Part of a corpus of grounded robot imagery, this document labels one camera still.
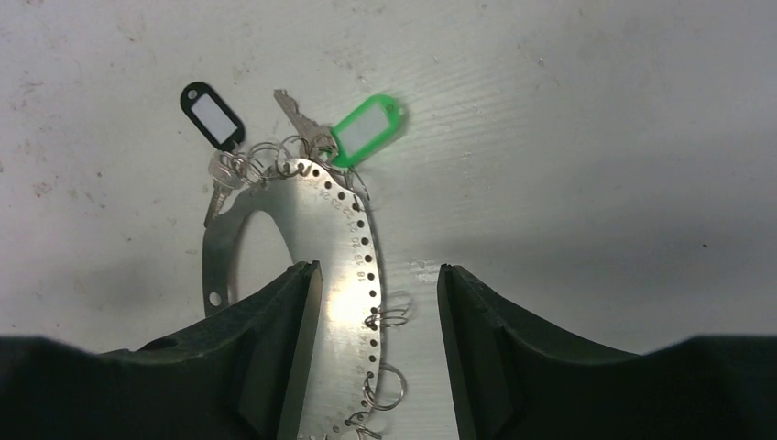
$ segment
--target key tag label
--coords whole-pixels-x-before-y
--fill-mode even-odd
[[[216,149],[232,151],[246,138],[240,119],[204,82],[192,82],[183,89],[181,110]]]
[[[404,110],[391,96],[374,94],[367,98],[332,128],[338,147],[333,165],[350,168],[375,153],[399,131],[403,116]]]

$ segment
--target metal plate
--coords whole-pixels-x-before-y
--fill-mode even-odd
[[[380,307],[378,255],[362,200],[306,159],[305,176],[272,181],[267,189],[243,191],[232,208],[216,217],[202,242],[205,315],[229,305],[228,279],[241,226],[256,211],[275,221],[291,259],[321,262],[322,314],[300,422],[304,438],[337,437],[352,428],[344,420],[362,406],[362,384],[378,376],[380,333],[364,320]],[[211,302],[212,293],[218,305]]]

